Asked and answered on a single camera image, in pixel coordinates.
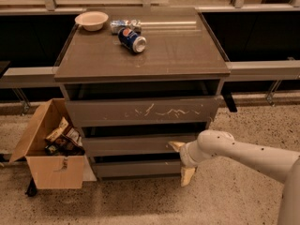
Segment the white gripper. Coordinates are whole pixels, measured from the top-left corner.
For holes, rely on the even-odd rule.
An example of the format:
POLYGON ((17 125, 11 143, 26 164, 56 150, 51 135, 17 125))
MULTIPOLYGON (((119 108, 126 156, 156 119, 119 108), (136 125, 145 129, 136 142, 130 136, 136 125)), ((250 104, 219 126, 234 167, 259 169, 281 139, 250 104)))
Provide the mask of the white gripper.
POLYGON ((170 141, 169 145, 180 154, 181 161, 185 166, 181 168, 181 186, 185 187, 196 172, 195 168, 208 159, 208 156, 201 150, 197 141, 188 143, 170 141))

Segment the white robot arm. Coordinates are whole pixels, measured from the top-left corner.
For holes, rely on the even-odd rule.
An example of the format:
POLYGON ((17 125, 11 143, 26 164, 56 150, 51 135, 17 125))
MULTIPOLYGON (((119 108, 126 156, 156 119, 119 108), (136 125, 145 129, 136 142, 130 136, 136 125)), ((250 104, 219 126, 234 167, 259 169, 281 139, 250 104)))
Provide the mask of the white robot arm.
POLYGON ((190 183, 196 168, 207 159, 225 157, 284 185, 277 225, 300 225, 300 153, 239 142, 225 131, 205 130, 193 142, 169 142, 180 155, 181 186, 190 183))

